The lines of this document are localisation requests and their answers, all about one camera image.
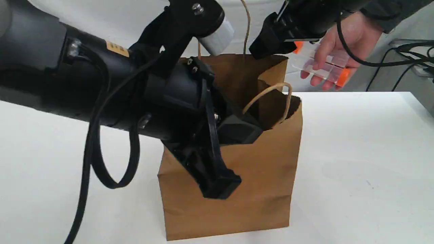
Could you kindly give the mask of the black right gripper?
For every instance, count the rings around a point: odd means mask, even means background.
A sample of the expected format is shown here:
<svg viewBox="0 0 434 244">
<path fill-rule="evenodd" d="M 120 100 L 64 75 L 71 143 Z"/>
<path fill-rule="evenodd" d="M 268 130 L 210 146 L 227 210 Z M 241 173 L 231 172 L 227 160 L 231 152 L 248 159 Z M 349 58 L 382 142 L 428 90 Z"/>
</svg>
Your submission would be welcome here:
<svg viewBox="0 0 434 244">
<path fill-rule="evenodd" d="M 279 13 L 268 15 L 259 35 L 249 47 L 259 60 L 275 54 L 289 54 L 297 49 L 295 41 L 317 42 L 326 31 L 318 30 L 317 17 L 322 0 L 285 0 Z"/>
</svg>

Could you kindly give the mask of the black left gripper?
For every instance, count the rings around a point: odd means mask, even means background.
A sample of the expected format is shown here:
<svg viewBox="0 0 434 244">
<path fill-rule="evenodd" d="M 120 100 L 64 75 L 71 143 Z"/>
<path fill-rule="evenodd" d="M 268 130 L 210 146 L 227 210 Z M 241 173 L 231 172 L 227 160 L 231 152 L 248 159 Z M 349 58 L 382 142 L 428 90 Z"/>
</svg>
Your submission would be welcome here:
<svg viewBox="0 0 434 244">
<path fill-rule="evenodd" d="M 196 195 L 228 198 L 241 178 L 225 164 L 221 146 L 254 143 L 263 132 L 259 122 L 229 101 L 211 67 L 197 58 L 154 64 L 143 74 L 142 134 L 165 147 L 162 189 L 196 184 Z"/>
</svg>

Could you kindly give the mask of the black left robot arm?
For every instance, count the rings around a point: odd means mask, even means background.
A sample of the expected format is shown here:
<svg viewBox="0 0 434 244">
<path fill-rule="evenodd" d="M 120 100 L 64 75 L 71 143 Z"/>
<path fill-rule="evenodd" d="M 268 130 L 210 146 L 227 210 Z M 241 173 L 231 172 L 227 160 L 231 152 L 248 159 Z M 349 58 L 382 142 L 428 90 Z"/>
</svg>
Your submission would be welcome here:
<svg viewBox="0 0 434 244">
<path fill-rule="evenodd" d="M 253 143 L 259 123 L 216 85 L 204 61 L 180 59 L 193 38 L 221 54 L 231 25 L 215 0 L 171 0 L 130 48 L 62 23 L 28 0 L 1 1 L 1 101 L 90 123 L 85 172 L 109 188 L 132 180 L 139 135 L 160 139 L 205 198 L 241 184 L 220 147 Z"/>
</svg>

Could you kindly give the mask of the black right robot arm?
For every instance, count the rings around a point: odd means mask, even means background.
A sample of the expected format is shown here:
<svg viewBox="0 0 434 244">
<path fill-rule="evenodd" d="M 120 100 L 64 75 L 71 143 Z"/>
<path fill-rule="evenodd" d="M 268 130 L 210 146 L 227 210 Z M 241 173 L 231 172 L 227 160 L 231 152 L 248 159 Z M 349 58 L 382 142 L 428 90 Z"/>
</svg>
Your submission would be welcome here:
<svg viewBox="0 0 434 244">
<path fill-rule="evenodd" d="M 367 0 L 286 0 L 279 12 L 265 18 L 249 51 L 255 59 L 292 53 L 297 41 L 320 40 L 336 20 L 367 4 Z"/>
</svg>

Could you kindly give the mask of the dark grey sleeved forearm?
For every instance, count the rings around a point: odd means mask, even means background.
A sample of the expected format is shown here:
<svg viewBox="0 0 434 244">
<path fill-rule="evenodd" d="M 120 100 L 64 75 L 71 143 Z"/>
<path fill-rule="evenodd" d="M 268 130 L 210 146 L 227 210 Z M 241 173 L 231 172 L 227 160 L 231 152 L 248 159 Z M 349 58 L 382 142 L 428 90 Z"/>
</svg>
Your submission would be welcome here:
<svg viewBox="0 0 434 244">
<path fill-rule="evenodd" d="M 388 34 L 403 20 L 432 2 L 432 0 L 372 0 L 360 11 Z"/>
</svg>

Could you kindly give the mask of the person's bare hand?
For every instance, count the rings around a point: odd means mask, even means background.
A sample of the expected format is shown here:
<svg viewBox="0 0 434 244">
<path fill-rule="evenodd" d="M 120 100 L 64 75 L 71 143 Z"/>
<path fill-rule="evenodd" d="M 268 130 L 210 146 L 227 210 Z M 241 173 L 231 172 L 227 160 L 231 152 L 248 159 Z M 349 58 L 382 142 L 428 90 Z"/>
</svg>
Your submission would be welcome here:
<svg viewBox="0 0 434 244">
<path fill-rule="evenodd" d="M 366 60 L 378 43 L 383 30 L 361 12 L 356 12 L 341 22 L 341 31 L 350 51 L 361 60 Z M 313 69 L 324 65 L 332 51 L 343 50 L 337 27 L 333 26 L 322 38 L 314 55 Z"/>
</svg>

